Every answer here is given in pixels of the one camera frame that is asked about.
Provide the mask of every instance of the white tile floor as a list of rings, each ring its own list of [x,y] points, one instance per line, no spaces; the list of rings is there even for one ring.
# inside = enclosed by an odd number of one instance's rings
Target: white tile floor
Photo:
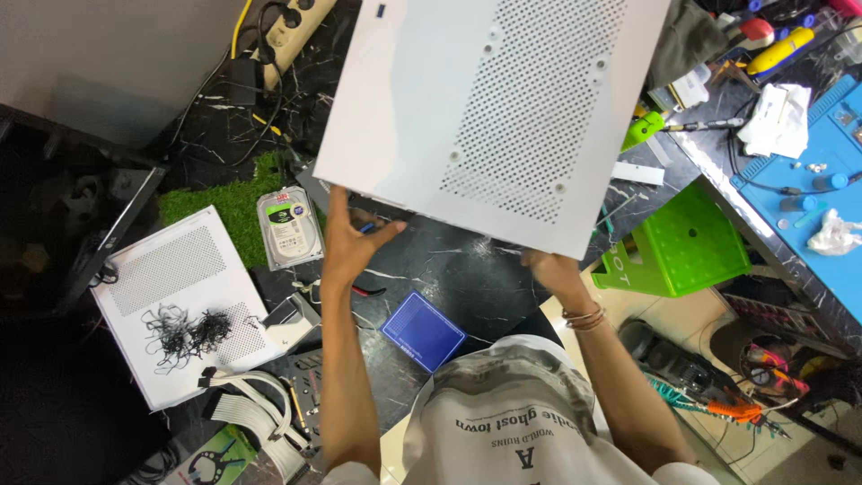
[[[593,285],[589,274],[592,269],[584,271],[581,278],[593,299],[608,309],[608,319],[615,328],[619,328],[620,324],[629,318],[644,319],[661,335],[689,351],[704,355],[713,365],[734,375],[730,368],[719,362],[709,351],[712,334],[733,320],[733,315],[713,289],[708,288],[676,299],[615,289],[598,289]],[[559,302],[550,299],[541,309],[558,332],[575,366],[582,375],[587,376],[574,333],[566,329],[565,321],[560,317],[562,308]],[[862,441],[862,415],[851,413],[846,405],[837,406],[836,410],[841,416],[840,430],[848,437],[855,435],[857,442]],[[727,425],[725,421],[702,413],[681,411],[680,415],[709,447],[714,449],[719,444]],[[822,416],[811,418],[821,425],[833,426],[836,413],[830,410]],[[401,465],[401,456],[408,419],[409,416],[380,438],[383,452],[381,479],[385,484],[400,483],[406,475]],[[797,425],[786,425],[784,429],[793,437],[792,440],[760,434],[754,442],[754,451],[731,465],[731,469],[743,482],[749,485],[862,485],[862,475],[859,473],[862,471],[862,461],[848,461],[845,470],[841,472],[831,470],[826,456],[838,452],[837,449]],[[730,425],[716,451],[725,463],[730,463],[746,455],[752,449],[752,441],[753,432],[745,425]],[[808,462],[811,463],[810,466],[800,464]]]

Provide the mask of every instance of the perforated metal panel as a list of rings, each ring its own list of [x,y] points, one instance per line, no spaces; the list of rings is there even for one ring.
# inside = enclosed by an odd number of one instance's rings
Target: perforated metal panel
[[[218,346],[218,360],[222,365],[247,356],[266,346],[259,328],[248,321],[248,307],[238,303],[224,311],[230,322],[228,338]]]
[[[224,269],[209,229],[201,227],[121,265],[110,294],[126,317]]]
[[[502,0],[440,190],[555,224],[627,8]]]

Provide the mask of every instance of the power strip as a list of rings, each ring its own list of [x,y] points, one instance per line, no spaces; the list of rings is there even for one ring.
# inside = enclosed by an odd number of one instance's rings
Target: power strip
[[[301,9],[302,5],[311,3],[311,8]],[[323,22],[329,11],[335,5],[335,0],[290,0],[287,6],[299,12],[302,21],[295,28],[289,28],[284,23],[284,17],[279,16],[266,33],[266,40],[275,49],[276,64],[282,73],[287,72],[290,64],[303,50],[305,42],[317,30],[317,26]],[[258,59],[258,52],[254,51],[253,59]],[[274,89],[278,82],[278,74],[273,66],[264,66],[264,82],[266,89]]]

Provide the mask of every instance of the blue silicone mat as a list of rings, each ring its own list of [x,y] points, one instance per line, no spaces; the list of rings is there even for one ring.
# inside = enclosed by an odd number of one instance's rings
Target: blue silicone mat
[[[447,361],[467,338],[416,290],[407,295],[380,331],[430,373]]]
[[[805,192],[815,192],[812,181],[818,175],[844,173],[847,177],[862,172],[862,85],[847,75],[824,94],[809,110],[809,146],[799,157],[803,166],[793,168],[797,160],[781,155],[754,159],[742,174],[748,179],[767,186],[793,186]],[[806,170],[808,164],[828,165],[821,173]],[[862,249],[843,256],[824,256],[808,249],[808,240],[821,229],[823,214],[828,209],[838,210],[838,216],[848,222],[862,222],[862,181],[837,192],[819,194],[820,202],[828,208],[814,211],[813,217],[801,227],[795,223],[804,212],[783,212],[781,200],[787,196],[756,187],[740,176],[731,182],[764,220],[790,246],[814,274],[829,287],[844,307],[862,321]],[[787,219],[790,227],[778,228],[778,221]]]

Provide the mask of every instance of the hand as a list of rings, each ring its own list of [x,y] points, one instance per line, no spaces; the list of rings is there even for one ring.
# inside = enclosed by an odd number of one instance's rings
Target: hand
[[[587,314],[598,308],[581,281],[578,260],[530,249],[524,251],[521,264],[533,270],[535,279],[553,293],[567,311]]]
[[[350,224],[351,217],[374,223],[380,229],[364,235]],[[323,258],[323,287],[349,287],[368,266],[374,253],[407,227],[407,223],[384,221],[365,211],[347,209],[347,190],[332,186],[329,192],[329,214],[326,224],[326,256]]]

